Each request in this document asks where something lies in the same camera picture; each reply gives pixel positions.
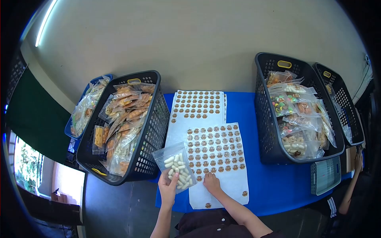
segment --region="table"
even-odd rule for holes
[[[305,206],[329,195],[332,190],[320,195],[311,194],[310,163],[299,165],[263,165],[259,159],[258,132],[254,107],[254,93],[227,92],[227,122],[238,122],[241,128],[245,151],[250,201],[245,207],[257,216],[271,215]],[[171,110],[174,94],[164,95]],[[341,179],[350,178],[342,175]],[[156,192],[156,207],[161,206],[159,189]],[[176,195],[172,208],[177,212],[193,210],[189,204],[188,190]]]

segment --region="white stripe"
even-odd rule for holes
[[[331,209],[331,218],[332,218],[332,215],[333,215],[333,208],[332,208],[332,205],[331,205],[331,199],[328,199],[327,200],[329,206],[330,206],[330,209]]]
[[[337,212],[336,204],[335,204],[335,201],[333,200],[333,197],[331,197],[331,199],[332,199],[332,203],[333,203],[333,208],[335,209],[334,216],[336,216],[336,212]]]

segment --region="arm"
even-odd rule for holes
[[[345,192],[344,198],[339,207],[340,214],[346,215],[348,212],[349,205],[351,204],[352,193],[356,186],[356,182],[359,177],[361,168],[362,168],[362,154],[360,153],[355,159],[355,174],[353,175],[353,178],[348,186],[347,191]]]
[[[260,238],[264,235],[272,233],[256,215],[249,209],[236,202],[222,191],[219,179],[215,174],[208,173],[205,175],[203,185],[207,190],[224,206],[232,218],[239,224],[244,225],[254,238]]]
[[[163,172],[159,178],[159,190],[162,197],[162,206],[160,207],[159,216],[155,228],[151,234],[151,238],[168,238],[169,230],[171,227],[171,214],[172,206],[174,204],[175,190],[177,180],[179,179],[179,173],[176,173],[172,181],[169,184],[169,179],[165,178],[165,172]]]

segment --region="gray floor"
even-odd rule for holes
[[[85,177],[83,223],[86,237],[149,237],[159,208],[155,207],[157,184],[139,181],[111,186],[92,174]],[[183,213],[172,212],[170,237]],[[260,219],[286,237],[319,237],[326,222],[320,213],[298,208]]]

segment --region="window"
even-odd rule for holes
[[[37,194],[42,182],[44,156],[16,136],[14,146],[14,176],[25,190]]]

